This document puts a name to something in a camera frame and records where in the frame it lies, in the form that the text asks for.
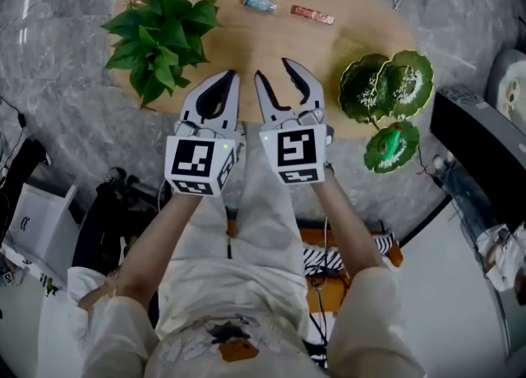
gray marble floor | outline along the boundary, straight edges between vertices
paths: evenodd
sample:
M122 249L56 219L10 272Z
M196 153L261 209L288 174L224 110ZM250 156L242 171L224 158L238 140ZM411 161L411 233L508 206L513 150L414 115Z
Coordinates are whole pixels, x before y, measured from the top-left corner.
M146 184L163 179L164 140L176 117L139 111L104 71L105 33L113 0L46 0L24 14L26 2L0 0L0 93L27 115L34 133L53 158L38 177L79 186L78 203L87 208L108 167L118 165ZM391 0L381 0L391 5ZM518 33L521 0L405 0L399 12L411 25L419 48L430 58L437 85L458 82L483 92L491 62ZM443 151L429 133L432 104L414 119L429 164ZM16 115L0 106L0 127L10 145L20 128ZM421 171L418 160L380 176L362 162L366 140L336 141L330 160L344 189L364 219L383 219L398 237L409 232L443 194ZM225 192L236 208L242 190L242 162ZM321 219L308 187L291 190L299 218Z

white shirt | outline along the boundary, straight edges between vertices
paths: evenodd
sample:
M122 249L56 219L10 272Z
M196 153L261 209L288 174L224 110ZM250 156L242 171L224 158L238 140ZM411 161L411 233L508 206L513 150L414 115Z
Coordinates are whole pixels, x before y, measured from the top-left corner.
M232 269L232 261L226 261ZM247 270L246 265L238 268ZM215 280L216 288L220 277L219 271L215 277L209 277ZM193 297L200 298L199 304L180 312L169 302L166 308L175 307L178 316L170 320L169 313L161 314L164 320L158 330L162 339L154 332L145 309L138 302L128 297L112 298L105 308L95 345L86 358L83 376L326 376L308 357L299 337L299 325L293 325L284 316L287 312L272 302L272 295L262 294L264 290L258 287L257 281L240 282L233 277L211 294L212 299L206 298L207 292L203 292L201 282L197 282ZM221 291L229 301L220 296ZM218 295L219 302L214 304L213 298ZM176 325L180 317L184 319L183 324ZM168 331L169 324L176 328ZM328 347L330 376L425 376L404 343L403 329L401 301L393 273L383 268L360 272L336 318Z
M84 267L71 267L67 271L67 313L81 362L85 359L88 347L95 341L96 330L104 317L104 309L110 298L108 296L101 297L89 312L79 308L78 303L85 295L104 283L106 283L106 276L94 270Z
M478 252L486 259L491 249L495 246L499 237L499 231L505 229L505 225L495 226L482 233L477 239ZM504 292L514 287L515 277L526 261L526 232L521 225L512 234L504 245L500 244L496 249L495 265L493 265L486 276L498 292Z

small bottle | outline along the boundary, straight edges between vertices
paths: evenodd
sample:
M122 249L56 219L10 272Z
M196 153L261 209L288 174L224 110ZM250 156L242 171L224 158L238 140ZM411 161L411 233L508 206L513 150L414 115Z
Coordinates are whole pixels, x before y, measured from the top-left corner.
M254 8L260 12L276 13L278 5L271 0L242 0L243 6Z

potted plant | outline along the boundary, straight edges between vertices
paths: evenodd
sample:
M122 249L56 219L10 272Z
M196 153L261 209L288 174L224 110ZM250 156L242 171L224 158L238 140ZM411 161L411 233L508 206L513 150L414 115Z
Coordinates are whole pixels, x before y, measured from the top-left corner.
M131 70L130 83L145 107L167 90L187 87L187 65L208 62L201 37L221 24L217 0L141 0L102 25L121 39L106 69Z
M364 162L376 173L405 165L416 153L418 129L405 121L429 101L434 73L426 57L416 51L380 54L353 62L342 75L339 104L348 117L373 124L378 132L367 144ZM398 120L387 128L376 125L383 117Z

oval wooden tabletop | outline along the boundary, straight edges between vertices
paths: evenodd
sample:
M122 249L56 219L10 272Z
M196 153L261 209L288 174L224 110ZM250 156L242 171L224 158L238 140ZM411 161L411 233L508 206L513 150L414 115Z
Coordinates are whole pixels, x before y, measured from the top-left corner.
M116 15L126 8L127 0L117 0ZM278 14L256 12L240 0L219 0L218 19L222 28L203 37L205 55L210 64L185 67L184 77L191 81L186 89L167 92L149 107L163 112L180 113L187 93L206 77L234 69L241 76L239 119L261 122L261 111L254 87L254 74L261 70L269 79L282 105L294 109L301 96L290 82L282 57L300 62L321 81L325 91L327 122L341 138L371 136L373 126L359 124L338 105L339 79L353 61L368 53L387 57L403 49L415 49L414 38L405 22L377 0L271 0ZM291 6L311 8L335 17L333 25L290 14ZM111 37L110 43L117 40ZM114 70L120 85L138 99L128 80L129 71Z

